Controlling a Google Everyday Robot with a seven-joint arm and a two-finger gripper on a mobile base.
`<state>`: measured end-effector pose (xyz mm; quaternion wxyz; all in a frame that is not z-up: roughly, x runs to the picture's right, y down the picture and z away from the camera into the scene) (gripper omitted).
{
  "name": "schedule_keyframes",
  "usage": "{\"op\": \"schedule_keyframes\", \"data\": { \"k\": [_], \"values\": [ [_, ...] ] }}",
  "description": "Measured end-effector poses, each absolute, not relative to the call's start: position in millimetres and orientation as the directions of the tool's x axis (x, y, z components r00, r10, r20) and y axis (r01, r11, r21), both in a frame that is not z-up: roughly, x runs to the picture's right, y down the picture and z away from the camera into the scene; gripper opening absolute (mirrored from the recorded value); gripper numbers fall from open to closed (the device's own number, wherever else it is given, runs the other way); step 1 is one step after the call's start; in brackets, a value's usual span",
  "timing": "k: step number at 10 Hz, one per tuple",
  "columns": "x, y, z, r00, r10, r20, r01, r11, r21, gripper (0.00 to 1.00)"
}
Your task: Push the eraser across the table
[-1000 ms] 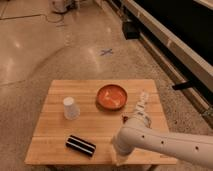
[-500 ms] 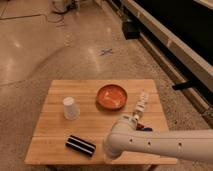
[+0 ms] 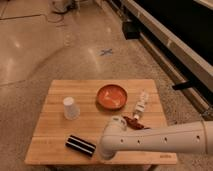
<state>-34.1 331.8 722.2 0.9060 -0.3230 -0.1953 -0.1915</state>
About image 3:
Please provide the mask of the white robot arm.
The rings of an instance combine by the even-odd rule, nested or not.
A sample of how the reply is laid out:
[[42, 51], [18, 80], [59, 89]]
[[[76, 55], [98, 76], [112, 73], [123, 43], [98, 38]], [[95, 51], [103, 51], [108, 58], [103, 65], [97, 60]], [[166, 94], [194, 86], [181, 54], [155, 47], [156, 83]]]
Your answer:
[[213, 155], [213, 121], [127, 131], [122, 116], [113, 116], [99, 140], [99, 155], [112, 159], [118, 151], [149, 151]]

